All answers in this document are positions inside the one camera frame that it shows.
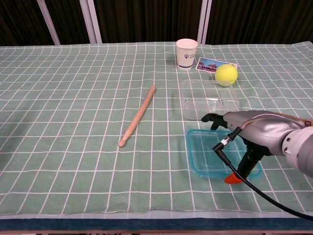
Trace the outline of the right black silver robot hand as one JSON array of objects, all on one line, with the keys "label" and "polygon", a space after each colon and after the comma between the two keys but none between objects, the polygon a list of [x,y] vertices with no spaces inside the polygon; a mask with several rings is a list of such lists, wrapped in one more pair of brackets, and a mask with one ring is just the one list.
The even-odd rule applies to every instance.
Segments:
[{"label": "right black silver robot hand", "polygon": [[246,153],[237,168],[238,174],[227,176],[224,180],[227,184],[240,183],[241,177],[246,179],[264,156],[282,156],[282,144],[287,135],[304,128],[302,121],[270,111],[237,111],[224,115],[208,113],[201,121],[213,122],[211,130],[221,126],[231,131],[213,148],[214,151],[223,150],[237,136],[246,145]]}]

